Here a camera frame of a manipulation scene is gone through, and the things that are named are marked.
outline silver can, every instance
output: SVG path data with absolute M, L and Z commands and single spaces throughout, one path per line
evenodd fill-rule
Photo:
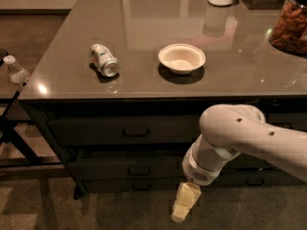
M 104 77 L 111 78 L 118 74 L 119 62 L 105 45 L 93 44 L 89 50 L 89 57 Z

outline jar of red beans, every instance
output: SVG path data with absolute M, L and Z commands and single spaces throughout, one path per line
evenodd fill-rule
M 286 0 L 270 43 L 280 51 L 307 55 L 307 0 Z

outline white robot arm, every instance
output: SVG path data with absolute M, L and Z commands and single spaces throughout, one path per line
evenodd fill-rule
M 307 133 L 271 126 L 251 105 L 218 104 L 200 118 L 201 135 L 187 151 L 182 167 L 188 183 L 181 183 L 172 219 L 181 222 L 206 186 L 223 166 L 241 153 L 264 159 L 307 182 Z

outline bowl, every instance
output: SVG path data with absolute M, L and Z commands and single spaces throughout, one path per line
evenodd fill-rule
M 158 58 L 164 66 L 179 75 L 189 74 L 205 63 L 202 50 L 183 43 L 166 46 L 159 52 Z

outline gray countertop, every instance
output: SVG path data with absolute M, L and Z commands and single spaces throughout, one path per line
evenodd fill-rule
M 19 100 L 307 96 L 306 57 L 268 41 L 278 15 L 240 1 L 78 0 Z M 90 65 L 94 43 L 119 59 L 117 78 Z M 171 73 L 157 54 L 172 43 L 199 47 L 206 63 L 187 76 Z

